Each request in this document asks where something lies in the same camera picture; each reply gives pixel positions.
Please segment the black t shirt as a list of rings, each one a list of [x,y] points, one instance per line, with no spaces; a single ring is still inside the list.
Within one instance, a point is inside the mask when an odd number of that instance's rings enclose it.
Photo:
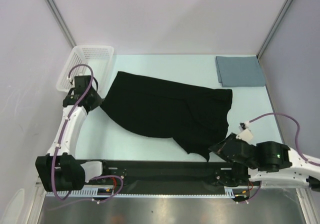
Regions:
[[[231,89],[211,89],[119,71],[101,109],[137,135],[173,139],[188,154],[210,159],[223,141],[232,108]]]

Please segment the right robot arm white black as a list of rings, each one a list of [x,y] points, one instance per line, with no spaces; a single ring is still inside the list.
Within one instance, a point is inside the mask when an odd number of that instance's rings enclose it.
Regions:
[[[231,133],[209,150],[231,164],[231,180],[260,182],[269,187],[310,188],[320,191],[320,168],[303,160],[298,152],[275,141],[248,143],[252,134]]]

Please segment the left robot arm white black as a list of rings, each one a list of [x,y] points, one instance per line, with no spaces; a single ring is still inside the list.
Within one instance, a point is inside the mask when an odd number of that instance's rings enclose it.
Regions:
[[[91,179],[100,184],[110,180],[111,172],[98,160],[75,158],[80,131],[88,113],[103,99],[91,88],[80,100],[81,93],[72,88],[62,102],[62,119],[55,139],[44,156],[38,156],[35,167],[47,192],[81,190]]]

